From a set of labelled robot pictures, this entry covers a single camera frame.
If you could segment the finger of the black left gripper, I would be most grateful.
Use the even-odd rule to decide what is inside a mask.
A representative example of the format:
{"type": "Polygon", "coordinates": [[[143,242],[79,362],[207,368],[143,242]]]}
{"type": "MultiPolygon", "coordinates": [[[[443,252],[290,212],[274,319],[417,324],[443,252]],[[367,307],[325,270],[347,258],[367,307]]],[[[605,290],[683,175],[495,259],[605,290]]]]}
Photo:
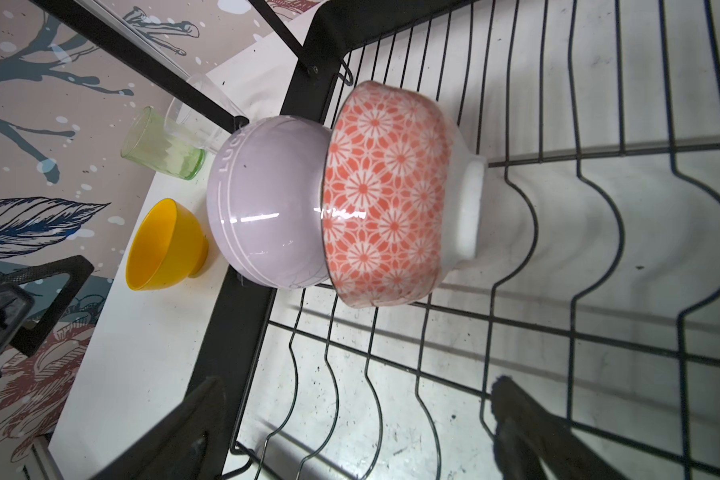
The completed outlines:
{"type": "Polygon", "coordinates": [[[0,320],[11,334],[4,344],[35,355],[93,270],[81,255],[34,266],[0,260],[0,320]]]}

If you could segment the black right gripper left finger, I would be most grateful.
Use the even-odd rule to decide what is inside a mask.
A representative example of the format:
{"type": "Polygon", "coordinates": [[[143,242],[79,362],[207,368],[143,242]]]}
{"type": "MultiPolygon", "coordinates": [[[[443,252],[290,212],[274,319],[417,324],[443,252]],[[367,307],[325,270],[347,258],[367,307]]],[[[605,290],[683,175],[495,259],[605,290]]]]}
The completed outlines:
{"type": "Polygon", "coordinates": [[[227,452],[223,382],[208,377],[96,479],[218,479],[227,452]]]}

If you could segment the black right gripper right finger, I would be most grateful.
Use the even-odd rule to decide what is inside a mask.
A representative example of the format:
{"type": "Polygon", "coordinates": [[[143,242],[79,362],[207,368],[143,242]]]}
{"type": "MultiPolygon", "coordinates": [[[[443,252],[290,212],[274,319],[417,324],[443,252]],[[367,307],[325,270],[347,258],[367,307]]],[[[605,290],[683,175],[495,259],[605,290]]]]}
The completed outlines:
{"type": "Polygon", "coordinates": [[[557,479],[624,477],[509,376],[492,385],[491,411],[494,458],[504,479],[545,479],[547,471],[557,479]]]}

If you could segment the yellow bowl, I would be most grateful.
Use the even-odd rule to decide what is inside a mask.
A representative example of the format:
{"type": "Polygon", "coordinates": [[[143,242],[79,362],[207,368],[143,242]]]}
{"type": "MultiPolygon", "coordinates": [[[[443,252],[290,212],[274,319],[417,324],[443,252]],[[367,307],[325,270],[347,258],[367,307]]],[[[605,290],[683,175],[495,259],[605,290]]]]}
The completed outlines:
{"type": "Polygon", "coordinates": [[[175,200],[163,199],[149,211],[133,239],[126,262],[127,286],[133,291],[172,287],[200,272],[208,250],[195,215],[175,200]]]}

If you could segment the green glass cup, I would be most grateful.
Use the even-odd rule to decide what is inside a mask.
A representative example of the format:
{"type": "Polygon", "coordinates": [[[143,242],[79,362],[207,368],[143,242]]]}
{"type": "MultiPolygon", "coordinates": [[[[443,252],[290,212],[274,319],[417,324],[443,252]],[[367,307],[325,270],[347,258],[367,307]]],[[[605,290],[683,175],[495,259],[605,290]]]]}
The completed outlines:
{"type": "Polygon", "coordinates": [[[145,107],[126,133],[120,156],[155,172],[191,180],[201,170],[206,151],[167,131],[165,123],[157,110],[145,107]]]}

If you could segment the pink patterned bowl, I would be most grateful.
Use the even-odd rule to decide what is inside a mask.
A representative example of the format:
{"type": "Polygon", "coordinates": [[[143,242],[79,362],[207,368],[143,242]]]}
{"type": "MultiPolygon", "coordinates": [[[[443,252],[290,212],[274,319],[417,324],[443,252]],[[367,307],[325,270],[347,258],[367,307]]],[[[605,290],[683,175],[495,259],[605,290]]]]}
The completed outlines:
{"type": "Polygon", "coordinates": [[[474,260],[486,170],[435,101],[359,84],[340,109],[322,181],[323,245],[341,300],[409,304],[474,260]]]}

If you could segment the lilac ceramic bowl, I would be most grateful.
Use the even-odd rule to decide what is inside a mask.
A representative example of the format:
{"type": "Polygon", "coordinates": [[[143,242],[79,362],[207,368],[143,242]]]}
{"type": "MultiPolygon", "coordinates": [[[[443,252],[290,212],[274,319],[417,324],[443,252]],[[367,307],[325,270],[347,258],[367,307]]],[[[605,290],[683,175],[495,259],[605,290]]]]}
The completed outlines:
{"type": "Polygon", "coordinates": [[[244,278],[277,289],[327,280],[322,180],[331,132],[296,116],[246,125],[223,144],[206,189],[210,229],[244,278]]]}

